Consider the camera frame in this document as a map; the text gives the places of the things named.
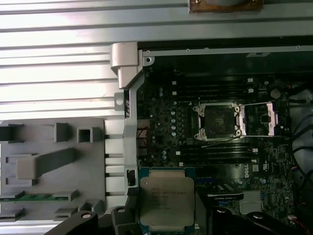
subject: motherboard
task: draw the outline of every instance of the motherboard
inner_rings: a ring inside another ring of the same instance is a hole
[[[288,223],[289,87],[272,75],[148,71],[137,91],[139,167],[194,167],[195,187],[211,192],[218,206],[240,216],[263,211]],[[223,197],[228,189],[241,197]]]

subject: red wire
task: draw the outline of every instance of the red wire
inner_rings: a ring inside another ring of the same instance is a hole
[[[307,234],[311,235],[310,230],[308,228],[306,228],[303,223],[301,223],[300,221],[298,221],[296,219],[293,219],[293,222],[295,222],[296,224],[300,225],[302,228],[306,229],[307,230]]]

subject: cpu socket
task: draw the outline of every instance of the cpu socket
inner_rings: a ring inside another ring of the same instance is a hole
[[[224,140],[246,135],[245,107],[234,102],[203,103],[193,107],[199,115],[201,141]]]

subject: rusted metal plate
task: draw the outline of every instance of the rusted metal plate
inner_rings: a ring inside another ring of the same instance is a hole
[[[189,0],[189,12],[238,12],[257,11],[263,8],[263,0],[248,0],[248,2],[235,6],[218,6],[208,4],[206,0]]]

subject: gray plastic shroud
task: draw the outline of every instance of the gray plastic shroud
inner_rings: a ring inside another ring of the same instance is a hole
[[[0,222],[64,220],[83,206],[104,213],[104,127],[101,118],[3,122],[1,199],[17,200],[24,193],[68,200],[1,202]]]

